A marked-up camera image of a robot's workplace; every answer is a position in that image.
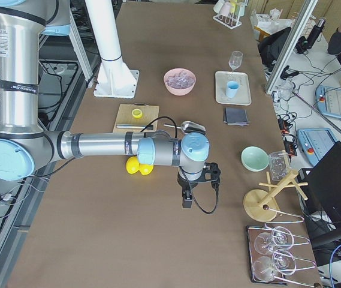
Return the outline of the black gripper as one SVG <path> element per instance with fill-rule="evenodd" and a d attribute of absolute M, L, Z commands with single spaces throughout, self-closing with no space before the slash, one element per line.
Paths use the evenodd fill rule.
<path fill-rule="evenodd" d="M 182 187 L 182 208 L 191 208 L 192 190 L 198 184 L 210 183 L 214 190 L 219 190 L 220 169 L 217 163 L 204 163 L 204 166 L 197 174 L 187 173 L 179 167 L 177 182 Z"/>

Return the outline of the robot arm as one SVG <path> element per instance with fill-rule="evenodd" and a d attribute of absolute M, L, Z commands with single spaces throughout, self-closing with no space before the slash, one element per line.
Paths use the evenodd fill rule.
<path fill-rule="evenodd" d="M 20 180 L 63 159 L 136 155 L 140 164 L 178 168 L 184 208 L 197 201 L 199 183 L 217 190 L 220 170 L 207 162 L 204 131 L 179 139 L 163 131 L 73 134 L 38 124 L 39 36 L 69 33 L 68 1 L 0 1 L 0 179 Z"/>

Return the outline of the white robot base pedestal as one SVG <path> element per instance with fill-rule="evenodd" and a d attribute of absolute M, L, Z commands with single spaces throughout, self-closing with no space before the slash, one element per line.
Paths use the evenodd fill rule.
<path fill-rule="evenodd" d="M 139 71 L 124 63 L 111 1 L 86 1 L 86 8 L 101 57 L 94 96 L 135 96 Z"/>

